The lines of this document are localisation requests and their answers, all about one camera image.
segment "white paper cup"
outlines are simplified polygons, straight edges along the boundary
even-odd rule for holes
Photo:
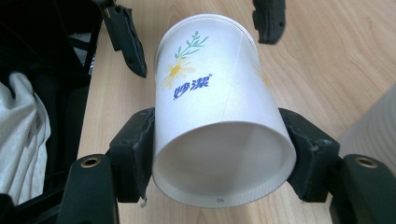
[[[396,174],[396,85],[344,133],[340,150],[373,157]]]
[[[155,56],[153,178],[199,207],[260,199],[284,183],[296,156],[248,31],[204,14],[180,21]]]

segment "light wood surface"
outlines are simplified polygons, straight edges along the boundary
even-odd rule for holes
[[[165,32],[199,13],[241,23],[254,38],[250,0],[120,0],[133,9],[148,77],[133,74],[103,25],[79,156],[105,153],[133,113],[155,104],[153,59]],[[335,139],[396,83],[394,0],[288,0],[286,30],[275,46],[259,45],[262,68],[279,107],[300,113]],[[342,151],[341,155],[364,153]],[[202,209],[177,203],[151,181],[148,204],[120,204],[121,223],[332,223],[326,203],[302,203],[289,184],[254,203]]]

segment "flower illustration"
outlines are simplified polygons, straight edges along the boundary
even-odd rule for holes
[[[169,75],[163,80],[163,89],[172,89],[175,78],[186,77],[186,73],[195,72],[194,68],[187,66],[189,63],[189,58],[180,57],[175,64],[169,64],[166,68]]]
[[[262,68],[260,67],[259,64],[257,64],[257,65],[254,66],[254,71],[255,71],[256,75],[259,76],[259,77],[262,79],[262,82],[263,82],[266,86],[268,86],[268,85],[269,85],[268,79],[267,79],[267,77],[264,75],[264,72],[262,71]]]
[[[195,34],[191,37],[191,40],[186,41],[187,46],[185,48],[178,47],[177,53],[175,53],[175,64],[167,66],[166,72],[168,75],[163,79],[163,89],[172,89],[175,78],[186,77],[187,73],[195,72],[194,68],[187,66],[190,63],[189,57],[205,46],[203,44],[209,36],[200,40],[198,31],[195,31]]]

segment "white cloth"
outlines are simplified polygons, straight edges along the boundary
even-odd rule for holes
[[[20,204],[43,192],[50,121],[25,75],[11,74],[9,86],[14,97],[0,83],[0,192]]]

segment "black chair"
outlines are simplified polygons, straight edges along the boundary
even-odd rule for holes
[[[51,136],[44,193],[62,189],[79,138],[102,17],[90,0],[0,1],[0,80],[24,73],[48,114]],[[92,33],[89,43],[69,36]],[[74,47],[87,50],[81,64]]]

